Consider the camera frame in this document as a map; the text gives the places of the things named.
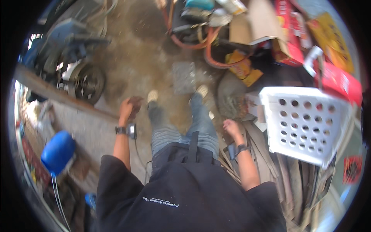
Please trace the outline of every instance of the concrete floor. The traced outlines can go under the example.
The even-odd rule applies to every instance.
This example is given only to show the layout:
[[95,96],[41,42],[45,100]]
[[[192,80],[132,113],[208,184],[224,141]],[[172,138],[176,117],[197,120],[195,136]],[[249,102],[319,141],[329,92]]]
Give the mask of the concrete floor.
[[[179,48],[165,33],[162,13],[153,0],[118,2],[116,9],[108,16],[106,36],[112,38],[112,43],[106,48],[99,48],[94,57],[94,62],[106,71],[107,77],[104,93],[95,107],[117,113],[125,98],[139,95],[147,99],[148,92],[157,89],[159,104],[167,111],[170,121],[181,133],[185,133],[192,121],[188,105],[191,94],[174,94],[171,67],[174,62],[194,62],[196,87],[206,84],[210,88],[204,104],[215,115],[213,122],[220,131],[222,120],[214,96],[216,83],[225,70],[210,67],[204,61],[202,51]],[[76,142],[91,158],[92,170],[98,172],[101,156],[112,154],[115,124],[58,103],[54,103],[54,110],[61,126],[75,135]],[[152,158],[152,128],[145,105],[135,122],[139,156],[147,163]],[[133,141],[130,141],[130,156],[132,172],[144,182],[145,169],[138,159]]]

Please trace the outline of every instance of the wristwatch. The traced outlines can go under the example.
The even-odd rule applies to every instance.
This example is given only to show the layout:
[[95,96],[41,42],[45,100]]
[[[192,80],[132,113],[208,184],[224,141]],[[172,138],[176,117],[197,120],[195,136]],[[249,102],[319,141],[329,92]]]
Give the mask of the wristwatch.
[[135,123],[128,124],[128,127],[115,127],[116,134],[126,134],[132,139],[137,139],[137,125]]
[[237,152],[236,152],[236,155],[234,157],[237,157],[237,155],[241,152],[241,151],[246,151],[248,149],[248,147],[245,145],[245,144],[241,144],[241,145],[238,145],[237,147]]

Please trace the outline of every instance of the blue jeans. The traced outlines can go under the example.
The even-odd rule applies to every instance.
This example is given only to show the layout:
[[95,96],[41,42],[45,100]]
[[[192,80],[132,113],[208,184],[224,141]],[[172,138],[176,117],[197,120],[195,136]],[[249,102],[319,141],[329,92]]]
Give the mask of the blue jeans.
[[198,146],[212,151],[214,159],[218,159],[218,136],[199,93],[195,93],[191,98],[191,109],[192,125],[184,136],[170,123],[164,109],[157,102],[148,103],[148,116],[152,125],[152,156],[172,142],[189,144],[192,133],[199,131]]

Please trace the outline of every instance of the white sneaker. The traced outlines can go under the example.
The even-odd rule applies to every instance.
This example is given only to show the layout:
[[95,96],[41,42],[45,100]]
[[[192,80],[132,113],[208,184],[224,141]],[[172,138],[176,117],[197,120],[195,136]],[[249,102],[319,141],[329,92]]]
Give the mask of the white sneaker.
[[204,98],[208,92],[209,88],[206,85],[200,85],[196,90],[196,93],[201,94],[202,98]]
[[147,104],[150,103],[151,101],[157,101],[157,98],[158,98],[158,91],[156,89],[151,90],[148,93]]

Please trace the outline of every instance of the black strap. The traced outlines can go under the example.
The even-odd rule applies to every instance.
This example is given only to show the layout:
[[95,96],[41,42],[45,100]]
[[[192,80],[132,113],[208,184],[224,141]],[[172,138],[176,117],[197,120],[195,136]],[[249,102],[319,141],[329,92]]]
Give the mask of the black strap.
[[197,158],[197,143],[198,143],[198,131],[192,133],[191,142],[189,144],[188,159],[187,163],[196,162]]

